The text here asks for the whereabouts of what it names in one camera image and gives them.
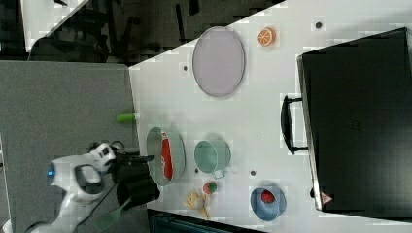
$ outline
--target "green object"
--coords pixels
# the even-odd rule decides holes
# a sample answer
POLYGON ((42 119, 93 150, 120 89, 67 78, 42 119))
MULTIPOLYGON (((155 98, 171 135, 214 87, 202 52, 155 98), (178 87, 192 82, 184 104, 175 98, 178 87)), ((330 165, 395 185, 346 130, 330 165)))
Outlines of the green object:
POLYGON ((212 173, 215 179, 224 177, 224 168, 230 161, 230 150, 225 141, 202 141, 194 149, 194 161, 204 173, 212 173))
POLYGON ((94 226, 99 232, 103 232, 113 226, 116 222, 119 221, 120 212, 123 208, 130 202, 130 198, 127 199, 120 207, 109 212, 108 214, 101 216, 98 220, 94 222, 94 226))
POLYGON ((119 114, 117 120, 119 123, 128 123, 135 119, 139 119, 138 117, 138 114, 119 114))
POLYGON ((216 189, 218 189, 218 186, 216 185, 216 183, 209 183, 210 192, 214 193, 216 189))

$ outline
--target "suitcase handle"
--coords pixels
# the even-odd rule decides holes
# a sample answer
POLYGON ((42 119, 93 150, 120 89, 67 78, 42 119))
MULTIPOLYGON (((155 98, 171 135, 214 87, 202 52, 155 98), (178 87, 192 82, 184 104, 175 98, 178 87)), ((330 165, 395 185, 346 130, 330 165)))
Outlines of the suitcase handle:
POLYGON ((289 108, 289 104, 294 102, 300 102, 302 98, 294 98, 291 99, 287 96, 284 98, 284 102, 282 104, 282 112, 281 112, 281 127, 282 127, 282 134, 284 136, 284 140, 286 146, 294 154, 298 150, 308 150, 308 147, 295 147, 293 143, 293 130, 292 130, 292 118, 291 118, 291 109, 289 108))

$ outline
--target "orange slice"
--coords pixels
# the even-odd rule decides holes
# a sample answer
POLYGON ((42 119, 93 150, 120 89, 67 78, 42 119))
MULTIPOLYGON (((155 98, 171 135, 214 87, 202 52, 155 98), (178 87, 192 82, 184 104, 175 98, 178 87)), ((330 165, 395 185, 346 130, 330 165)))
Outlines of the orange slice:
POLYGON ((263 30, 261 30, 261 32, 257 36, 258 42, 264 47, 272 45, 273 42, 275 42, 275 39, 275 30, 270 27, 263 28, 263 30))

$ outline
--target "red food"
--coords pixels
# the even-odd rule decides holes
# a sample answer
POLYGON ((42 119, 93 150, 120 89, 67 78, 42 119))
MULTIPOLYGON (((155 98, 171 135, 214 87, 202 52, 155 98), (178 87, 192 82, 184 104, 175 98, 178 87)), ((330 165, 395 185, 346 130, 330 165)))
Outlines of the red food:
POLYGON ((264 192, 261 194, 261 200, 264 203, 270 204, 275 201, 275 196, 269 190, 264 190, 264 192))
POLYGON ((170 156, 169 139, 166 137, 161 141, 161 162, 163 165, 163 175, 166 179, 172 180, 173 168, 172 157, 170 156))

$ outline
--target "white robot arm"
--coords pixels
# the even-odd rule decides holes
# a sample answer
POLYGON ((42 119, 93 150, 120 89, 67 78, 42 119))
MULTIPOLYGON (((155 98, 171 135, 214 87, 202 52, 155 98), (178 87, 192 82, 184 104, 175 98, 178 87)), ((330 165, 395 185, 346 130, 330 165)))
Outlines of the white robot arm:
POLYGON ((72 233, 104 198, 103 193, 109 188, 102 175, 108 173, 115 159, 111 145, 102 143, 89 153, 54 160, 48 169, 48 184, 66 191, 60 213, 53 223, 36 224, 26 232, 72 233))

